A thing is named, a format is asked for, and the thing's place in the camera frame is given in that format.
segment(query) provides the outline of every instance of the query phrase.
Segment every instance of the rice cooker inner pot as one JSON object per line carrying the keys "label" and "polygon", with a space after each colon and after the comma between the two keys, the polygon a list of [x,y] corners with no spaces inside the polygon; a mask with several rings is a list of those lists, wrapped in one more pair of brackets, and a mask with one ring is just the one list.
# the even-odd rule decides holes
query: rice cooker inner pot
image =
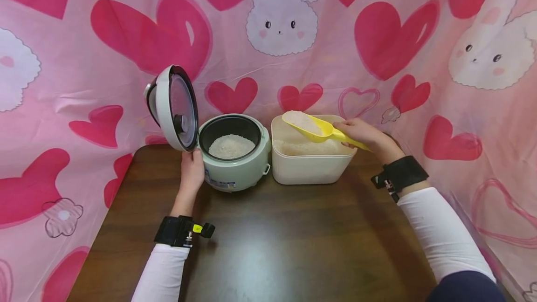
{"label": "rice cooker inner pot", "polygon": [[[211,147],[211,145],[216,139],[232,134],[250,140],[252,143],[255,144],[254,149],[250,153],[239,158],[217,158],[209,154],[209,147]],[[234,161],[240,160],[241,158],[245,158],[250,154],[254,153],[260,142],[261,129],[259,129],[259,126],[255,124],[255,122],[251,121],[251,119],[241,116],[223,116],[220,118],[216,118],[206,124],[201,129],[199,136],[201,151],[204,154],[207,154],[208,156],[214,158],[215,160],[220,161]]]}

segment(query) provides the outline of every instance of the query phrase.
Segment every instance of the rice cooker lid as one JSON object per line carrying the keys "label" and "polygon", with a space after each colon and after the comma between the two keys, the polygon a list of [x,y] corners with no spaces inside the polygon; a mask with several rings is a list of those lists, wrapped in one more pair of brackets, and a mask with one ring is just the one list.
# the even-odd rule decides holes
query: rice cooker lid
{"label": "rice cooker lid", "polygon": [[198,145],[198,105],[190,78],[180,66],[169,66],[144,91],[145,102],[167,142],[176,150]]}

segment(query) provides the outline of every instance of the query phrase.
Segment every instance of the yellow scoop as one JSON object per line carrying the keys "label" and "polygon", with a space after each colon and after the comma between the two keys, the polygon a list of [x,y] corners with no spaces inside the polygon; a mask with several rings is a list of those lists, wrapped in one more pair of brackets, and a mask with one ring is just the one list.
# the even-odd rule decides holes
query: yellow scoop
{"label": "yellow scoop", "polygon": [[350,143],[354,146],[363,149],[365,151],[371,151],[368,149],[368,147],[365,144],[359,143],[355,140],[350,139],[350,137],[346,136],[345,133],[342,131],[335,129],[332,124],[329,122],[326,122],[324,120],[321,120],[319,118],[312,117],[310,115],[307,115],[310,117],[314,122],[315,125],[319,126],[321,128],[321,132],[323,133],[322,136],[316,135],[315,133],[308,132],[302,128],[299,128],[299,126],[296,126],[290,122],[287,122],[285,120],[285,117],[282,117],[283,121],[292,126],[294,129],[296,129],[298,132],[301,133],[301,135],[305,136],[308,140],[314,143],[324,143],[328,139],[335,139],[340,142]]}

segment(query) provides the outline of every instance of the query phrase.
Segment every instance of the cream plastic container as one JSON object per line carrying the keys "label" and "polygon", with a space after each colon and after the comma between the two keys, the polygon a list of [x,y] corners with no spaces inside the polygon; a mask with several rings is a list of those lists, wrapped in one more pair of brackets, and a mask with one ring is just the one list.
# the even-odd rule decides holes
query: cream plastic container
{"label": "cream plastic container", "polygon": [[[333,123],[343,121],[336,115],[314,116]],[[305,144],[310,141],[285,123],[282,116],[272,119],[272,175],[282,185],[323,185],[336,182],[357,149],[350,149],[337,143],[337,155],[287,156],[278,150],[275,141],[287,144]]]}

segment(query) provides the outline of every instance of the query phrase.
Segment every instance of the white sleeve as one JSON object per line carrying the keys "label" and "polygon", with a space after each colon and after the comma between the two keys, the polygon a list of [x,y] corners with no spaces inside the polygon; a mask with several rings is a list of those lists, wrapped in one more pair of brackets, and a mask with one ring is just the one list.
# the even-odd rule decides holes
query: white sleeve
{"label": "white sleeve", "polygon": [[131,302],[177,302],[188,252],[185,247],[155,245]]}
{"label": "white sleeve", "polygon": [[397,203],[414,228],[437,282],[473,270],[496,279],[455,210],[435,188],[401,197]]}

